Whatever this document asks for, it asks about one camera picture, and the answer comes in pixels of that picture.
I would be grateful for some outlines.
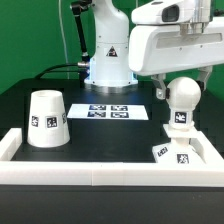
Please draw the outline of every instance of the upside-down cup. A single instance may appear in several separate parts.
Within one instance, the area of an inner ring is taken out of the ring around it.
[[[50,148],[70,139],[62,93],[55,90],[33,92],[27,141],[30,145]]]

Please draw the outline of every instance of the cable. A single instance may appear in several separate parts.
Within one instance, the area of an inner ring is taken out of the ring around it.
[[[65,61],[68,64],[68,50],[67,50],[67,44],[66,44],[66,38],[65,38],[65,32],[64,32],[64,25],[63,25],[63,19],[62,19],[62,7],[61,7],[61,0],[58,0],[58,14],[59,14],[59,22],[60,22],[60,29],[61,29],[61,36],[64,46],[64,54],[65,54]]]
[[[45,69],[43,72],[36,75],[35,79],[40,79],[44,74],[49,73],[49,72],[51,72],[51,71],[53,71],[54,69],[57,69],[57,68],[67,68],[67,67],[74,67],[74,66],[78,66],[78,63],[70,63],[70,64],[68,63],[68,64],[55,65],[55,66],[52,66],[50,68]]]

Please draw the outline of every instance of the white foam block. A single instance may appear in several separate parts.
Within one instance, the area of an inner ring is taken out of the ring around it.
[[[22,143],[22,129],[11,128],[0,142],[0,161],[10,161]]]

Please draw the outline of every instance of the white ball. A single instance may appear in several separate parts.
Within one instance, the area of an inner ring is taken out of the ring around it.
[[[199,85],[191,78],[180,77],[169,83],[169,107],[177,111],[193,111],[201,98]]]

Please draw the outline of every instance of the green wall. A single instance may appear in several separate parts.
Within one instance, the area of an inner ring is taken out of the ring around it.
[[[80,60],[80,47],[74,18],[69,8],[71,0],[61,0],[62,19],[69,62]],[[136,0],[114,0],[114,5],[129,17]],[[139,5],[147,3],[139,0]],[[224,1],[216,0],[216,8],[224,9]],[[1,0],[0,20],[0,93],[24,78],[32,78],[47,67],[65,63],[60,30],[58,0]],[[82,15],[84,32],[90,55],[95,51],[94,20],[91,11]],[[196,75],[196,70],[172,73]],[[224,66],[215,66],[208,88],[224,99]]]

